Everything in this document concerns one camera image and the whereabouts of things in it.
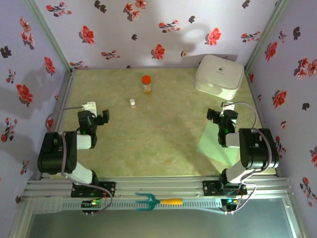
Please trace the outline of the orange capped bottle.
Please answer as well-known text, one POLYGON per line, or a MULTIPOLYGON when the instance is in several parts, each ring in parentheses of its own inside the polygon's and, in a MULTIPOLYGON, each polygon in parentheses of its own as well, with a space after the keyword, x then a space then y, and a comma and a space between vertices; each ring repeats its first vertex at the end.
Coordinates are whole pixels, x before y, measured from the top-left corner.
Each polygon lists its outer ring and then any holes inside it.
POLYGON ((142 88, 144 93, 151 93, 151 77, 149 75, 144 75, 141 79, 142 81, 142 88))

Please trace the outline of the aluminium side rail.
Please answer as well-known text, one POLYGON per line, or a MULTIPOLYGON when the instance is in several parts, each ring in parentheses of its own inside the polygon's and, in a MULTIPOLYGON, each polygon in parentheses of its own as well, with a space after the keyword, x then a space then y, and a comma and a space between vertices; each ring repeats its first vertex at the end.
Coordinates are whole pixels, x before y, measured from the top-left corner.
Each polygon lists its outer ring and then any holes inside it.
POLYGON ((45 176, 60 174, 66 168, 67 132, 59 130, 63 126, 64 114, 69 110, 67 104, 72 81, 73 74, 68 74, 61 84, 59 99, 45 119, 46 133, 37 160, 38 171, 35 175, 37 180, 41 180, 45 176))
MULTIPOLYGON (((264 128, 264 129, 266 129, 266 125, 265 125, 264 121, 261 119, 261 111, 260 111, 260 108, 258 106, 258 103, 259 103, 258 97, 252 90, 252 83, 250 81, 249 73, 247 71, 245 71, 245 75, 246 75, 246 80, 247 80, 249 88, 250 88, 250 93, 251 93, 251 95, 253 97, 254 108, 257 111, 258 119, 257 119, 257 123, 256 123, 256 128, 264 128)), ((278 165, 278 163, 279 163, 279 153, 277 152, 276 144, 275 144, 275 141, 274 141, 274 137, 271 135, 271 133, 269 133, 268 141, 269 141, 270 147, 272 149, 272 158, 273 159, 275 157, 277 158, 277 165, 278 165)), ((268 168, 265 172, 261 172, 261 175, 263 174, 263 175, 278 176, 276 169, 277 169, 277 167, 268 168)))

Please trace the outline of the white zipped storage case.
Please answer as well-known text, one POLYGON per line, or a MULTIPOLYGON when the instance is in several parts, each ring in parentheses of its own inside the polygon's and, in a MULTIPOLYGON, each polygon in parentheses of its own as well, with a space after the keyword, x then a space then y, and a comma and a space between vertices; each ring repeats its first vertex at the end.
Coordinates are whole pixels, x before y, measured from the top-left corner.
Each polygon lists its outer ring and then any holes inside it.
POLYGON ((206 55, 197 68, 194 87, 225 100, 232 100, 244 76, 242 64, 214 55, 206 55))

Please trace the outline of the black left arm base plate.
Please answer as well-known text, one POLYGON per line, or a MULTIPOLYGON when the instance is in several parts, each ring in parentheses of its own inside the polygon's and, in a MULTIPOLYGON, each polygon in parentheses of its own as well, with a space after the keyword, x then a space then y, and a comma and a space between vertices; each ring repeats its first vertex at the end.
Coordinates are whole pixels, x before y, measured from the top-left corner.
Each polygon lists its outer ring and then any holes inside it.
MULTIPOLYGON (((113 181, 100 181, 98 182, 98 186, 102 187, 104 189, 107 189, 112 196, 114 197, 115 189, 116 189, 116 183, 113 181)), ((82 185, 72 185, 71 190, 71 197, 72 198, 101 198, 106 194, 105 191, 97 189, 97 188, 91 188, 87 186, 82 185)))

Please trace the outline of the aluminium corner post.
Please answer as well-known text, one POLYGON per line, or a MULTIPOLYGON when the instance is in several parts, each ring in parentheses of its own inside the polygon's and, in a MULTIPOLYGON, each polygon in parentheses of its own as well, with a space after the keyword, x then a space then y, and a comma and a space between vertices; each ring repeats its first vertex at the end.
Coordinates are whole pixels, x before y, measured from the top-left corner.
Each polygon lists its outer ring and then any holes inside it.
POLYGON ((251 67, 255 64, 257 58, 261 54, 261 50, 264 48, 264 45, 266 43, 266 40, 271 36, 273 33, 276 25, 280 21, 281 16, 283 15, 283 12, 287 8, 288 4, 291 0, 278 0, 277 4, 275 6, 274 12, 268 21, 264 31, 262 32, 262 36, 259 39, 255 49, 253 50, 246 66, 245 66, 245 72, 249 72, 251 67))
POLYGON ((37 21, 37 23, 39 24, 39 26, 41 27, 41 29, 45 33, 48 41, 50 42, 50 44, 53 47, 56 54, 58 55, 60 61, 63 63, 67 73, 69 75, 71 75, 72 69, 66 60, 65 54, 64 54, 62 48, 60 47, 58 41, 56 40, 56 37, 53 34, 51 28, 49 27, 47 21, 45 20, 44 15, 41 13, 38 5, 36 4, 35 0, 23 0, 23 1, 27 5, 29 10, 32 12, 35 20, 37 21))

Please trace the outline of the aluminium frame rail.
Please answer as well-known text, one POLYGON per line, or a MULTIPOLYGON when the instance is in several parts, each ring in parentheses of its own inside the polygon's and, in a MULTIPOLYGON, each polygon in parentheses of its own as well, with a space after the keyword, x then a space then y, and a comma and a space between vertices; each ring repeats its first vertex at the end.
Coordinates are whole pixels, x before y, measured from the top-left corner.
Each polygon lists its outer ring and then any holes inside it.
MULTIPOLYGON (((152 193, 158 199, 164 198, 198 198, 204 197, 205 180, 217 180, 217 177, 126 177, 101 178, 102 182, 114 182, 116 200, 136 199, 135 192, 152 193)), ((247 183, 257 185, 253 198, 276 198, 294 195, 293 186, 287 178, 275 175, 252 176, 247 183)), ((43 178, 28 181, 23 197, 35 198, 46 196, 69 197, 72 183, 62 177, 43 178)))

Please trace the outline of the light green paper sheet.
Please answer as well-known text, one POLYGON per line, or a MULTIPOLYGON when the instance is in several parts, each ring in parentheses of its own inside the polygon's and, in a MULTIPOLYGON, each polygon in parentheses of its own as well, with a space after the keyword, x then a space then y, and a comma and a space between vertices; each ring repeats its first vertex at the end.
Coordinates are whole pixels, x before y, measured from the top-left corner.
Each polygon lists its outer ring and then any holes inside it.
POLYGON ((218 143, 218 125, 209 121, 202 134, 196 151, 210 159, 228 165, 235 164, 239 148, 226 148, 218 143))

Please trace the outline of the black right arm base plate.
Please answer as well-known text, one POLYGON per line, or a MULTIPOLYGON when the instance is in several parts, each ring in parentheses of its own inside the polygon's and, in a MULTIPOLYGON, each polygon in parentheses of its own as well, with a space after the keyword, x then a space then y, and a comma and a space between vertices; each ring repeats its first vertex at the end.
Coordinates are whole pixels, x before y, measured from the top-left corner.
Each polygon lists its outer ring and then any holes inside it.
POLYGON ((202 184, 204 196, 247 195, 246 187, 238 183, 224 184, 218 180, 204 180, 202 184))

